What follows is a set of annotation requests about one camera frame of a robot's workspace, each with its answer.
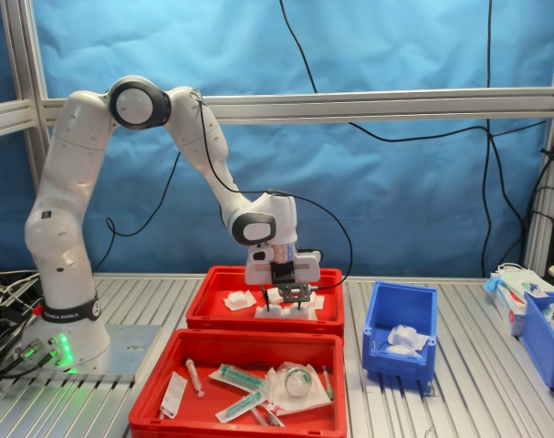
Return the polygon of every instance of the green syringe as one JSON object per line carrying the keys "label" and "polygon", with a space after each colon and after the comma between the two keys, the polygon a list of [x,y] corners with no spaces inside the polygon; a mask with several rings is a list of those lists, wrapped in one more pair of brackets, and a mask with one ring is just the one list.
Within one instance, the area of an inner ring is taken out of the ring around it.
{"label": "green syringe", "polygon": [[261,379],[254,374],[242,371],[232,365],[222,365],[220,367],[222,377],[227,381],[231,381],[240,386],[244,386],[250,390],[257,390],[265,383],[264,379]]}
{"label": "green syringe", "polygon": [[231,417],[235,413],[242,411],[247,406],[255,404],[261,398],[262,398],[262,394],[260,393],[260,391],[253,392],[250,395],[246,396],[241,401],[233,404],[228,409],[226,409],[226,414],[228,417]]}

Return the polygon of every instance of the red plastic crate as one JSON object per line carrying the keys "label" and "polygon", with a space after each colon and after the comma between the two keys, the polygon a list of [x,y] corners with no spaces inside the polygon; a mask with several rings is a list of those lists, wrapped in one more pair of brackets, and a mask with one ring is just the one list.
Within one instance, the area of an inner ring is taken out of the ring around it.
{"label": "red plastic crate", "polygon": [[[205,396],[198,398],[185,367],[193,360]],[[332,404],[306,412],[280,417],[286,427],[258,425],[251,412],[222,424],[215,414],[240,400],[245,393],[208,376],[222,363],[236,365],[264,376],[284,361],[310,364],[318,371],[325,388],[321,366],[325,365],[335,394]],[[159,407],[172,372],[188,380],[179,411],[174,419],[159,419]],[[129,414],[134,438],[279,438],[346,436],[343,347],[341,339],[331,335],[298,333],[249,333],[225,330],[175,331],[139,398]]]}
{"label": "red plastic crate", "polygon": [[[245,282],[243,266],[214,266],[202,283],[192,305],[187,310],[189,329],[221,329],[243,331],[273,331],[291,333],[318,333],[336,335],[343,339],[343,288],[341,285],[318,291],[325,296],[322,310],[316,310],[317,321],[299,319],[255,318],[256,306],[232,311],[224,298],[236,290],[250,290],[258,306],[265,300],[258,286]],[[313,285],[331,286],[341,280],[338,269],[321,269],[321,278]]]}

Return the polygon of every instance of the green indicator light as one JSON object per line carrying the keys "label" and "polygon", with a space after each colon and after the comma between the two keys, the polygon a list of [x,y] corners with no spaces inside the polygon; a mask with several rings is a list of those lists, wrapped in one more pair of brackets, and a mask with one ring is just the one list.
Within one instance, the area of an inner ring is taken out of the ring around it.
{"label": "green indicator light", "polygon": [[66,355],[65,362],[62,363],[63,366],[69,365],[74,361],[74,356],[72,355],[68,343],[68,338],[63,333],[59,335],[59,338],[61,339],[61,347],[64,350],[64,354]]}

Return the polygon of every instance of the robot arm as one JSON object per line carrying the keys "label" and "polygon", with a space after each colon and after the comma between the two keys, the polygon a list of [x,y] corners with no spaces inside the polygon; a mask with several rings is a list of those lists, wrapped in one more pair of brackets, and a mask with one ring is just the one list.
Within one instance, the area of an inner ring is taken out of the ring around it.
{"label": "robot arm", "polygon": [[183,157],[207,180],[220,203],[222,221],[230,235],[237,243],[250,247],[246,283],[277,286],[286,302],[309,300],[307,283],[319,280],[321,255],[319,251],[297,250],[294,198],[268,192],[253,202],[246,199],[226,167],[228,148],[224,134],[199,93],[179,87],[167,95],[171,115],[165,128]]}
{"label": "robot arm", "polygon": [[297,250],[295,200],[274,192],[251,202],[238,191],[226,167],[224,134],[197,91],[179,87],[163,92],[144,78],[126,77],[106,94],[73,93],[57,120],[26,222],[26,244],[39,271],[44,308],[41,320],[24,331],[25,345],[33,339],[50,345],[67,339],[64,345],[72,348],[59,352],[57,368],[90,360],[109,345],[82,223],[110,135],[119,126],[164,126],[208,181],[231,236],[249,246],[246,283],[275,285],[286,302],[309,301],[308,282],[319,279],[321,256],[319,251]]}

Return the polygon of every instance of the blue crate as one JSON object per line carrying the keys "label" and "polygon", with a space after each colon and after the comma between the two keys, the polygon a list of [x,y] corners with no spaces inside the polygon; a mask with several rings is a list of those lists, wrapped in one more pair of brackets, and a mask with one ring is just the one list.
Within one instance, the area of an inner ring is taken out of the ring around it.
{"label": "blue crate", "polygon": [[[430,338],[420,359],[384,351],[388,335],[399,324],[414,327]],[[437,336],[437,289],[377,281],[371,294],[364,326],[361,365],[383,372],[428,382],[433,379]]]}
{"label": "blue crate", "polygon": [[542,316],[542,310],[554,303],[554,292],[546,298],[533,298],[525,294],[527,301],[522,342],[528,350],[542,380],[554,388],[554,331]]}

